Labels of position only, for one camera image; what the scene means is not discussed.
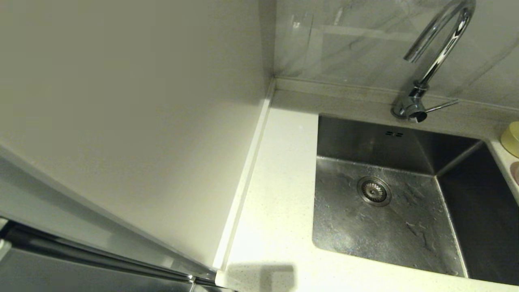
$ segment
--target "sink drain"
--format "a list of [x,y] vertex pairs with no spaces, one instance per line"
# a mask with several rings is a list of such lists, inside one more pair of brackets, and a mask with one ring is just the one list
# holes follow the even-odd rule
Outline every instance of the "sink drain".
[[386,206],[391,201],[389,186],[376,177],[363,177],[357,183],[360,197],[368,204]]

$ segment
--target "yellow container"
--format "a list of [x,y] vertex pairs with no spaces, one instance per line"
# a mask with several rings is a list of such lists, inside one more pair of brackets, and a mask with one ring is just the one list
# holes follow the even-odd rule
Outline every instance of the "yellow container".
[[501,136],[501,144],[503,147],[519,157],[519,122],[511,123]]

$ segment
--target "marble tile wall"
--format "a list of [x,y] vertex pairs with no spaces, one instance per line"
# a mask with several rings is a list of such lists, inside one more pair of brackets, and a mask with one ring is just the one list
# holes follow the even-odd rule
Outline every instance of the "marble tile wall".
[[[278,0],[275,73],[407,91],[454,22],[417,63],[403,56],[449,0]],[[478,0],[430,94],[519,109],[519,1]]]

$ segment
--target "stainless steel sink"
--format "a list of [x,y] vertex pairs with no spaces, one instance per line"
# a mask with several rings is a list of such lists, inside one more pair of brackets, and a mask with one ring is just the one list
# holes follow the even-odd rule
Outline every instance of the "stainless steel sink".
[[312,238],[337,253],[519,285],[519,207],[476,139],[321,116]]

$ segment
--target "chrome faucet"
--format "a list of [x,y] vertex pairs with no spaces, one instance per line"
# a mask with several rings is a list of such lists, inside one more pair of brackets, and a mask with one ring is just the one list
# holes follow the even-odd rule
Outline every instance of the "chrome faucet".
[[430,109],[425,109],[422,104],[422,97],[429,89],[429,81],[434,76],[438,68],[445,61],[450,51],[454,48],[456,43],[461,38],[463,32],[469,25],[472,15],[476,9],[476,0],[452,0],[449,4],[443,7],[429,25],[424,29],[415,43],[409,49],[404,59],[409,62],[416,62],[432,40],[438,35],[439,31],[449,22],[452,17],[459,15],[458,21],[454,26],[450,37],[447,38],[442,50],[430,65],[429,69],[421,79],[413,82],[413,89],[407,96],[400,97],[393,106],[391,113],[398,118],[405,118],[408,121],[420,123],[427,118],[427,113],[448,107],[459,102],[459,99],[449,101],[444,104],[437,105]]

